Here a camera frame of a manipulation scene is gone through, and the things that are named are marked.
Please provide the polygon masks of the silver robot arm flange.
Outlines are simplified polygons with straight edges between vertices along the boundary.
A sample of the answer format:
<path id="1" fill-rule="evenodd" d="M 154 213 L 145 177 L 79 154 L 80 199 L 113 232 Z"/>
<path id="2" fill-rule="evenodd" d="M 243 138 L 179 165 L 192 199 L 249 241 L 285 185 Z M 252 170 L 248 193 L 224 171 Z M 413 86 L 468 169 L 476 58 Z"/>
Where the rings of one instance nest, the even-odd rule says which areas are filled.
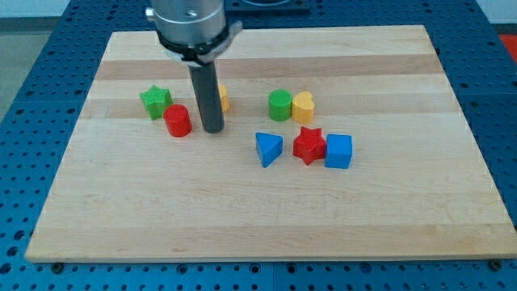
<path id="1" fill-rule="evenodd" d="M 242 31 L 242 22 L 228 22 L 223 0 L 151 0 L 145 17 L 164 53 L 194 67 L 213 63 Z"/>

